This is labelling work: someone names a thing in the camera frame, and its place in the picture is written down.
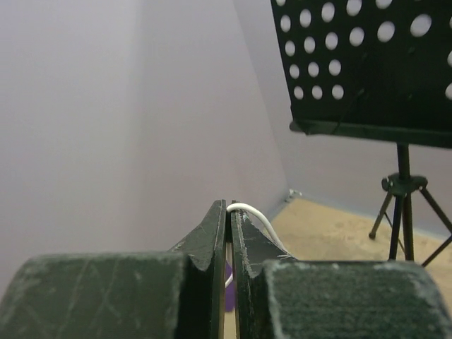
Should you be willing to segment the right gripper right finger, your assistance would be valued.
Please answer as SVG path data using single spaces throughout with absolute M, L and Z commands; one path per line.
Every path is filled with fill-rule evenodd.
M 423 267 L 300 261 L 243 210 L 230 213 L 238 338 L 450 338 L 451 316 Z

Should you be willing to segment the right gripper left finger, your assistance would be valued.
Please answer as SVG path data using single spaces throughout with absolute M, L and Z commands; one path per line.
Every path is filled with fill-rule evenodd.
M 2 338 L 221 338 L 226 202 L 167 251 L 27 260 L 1 300 Z

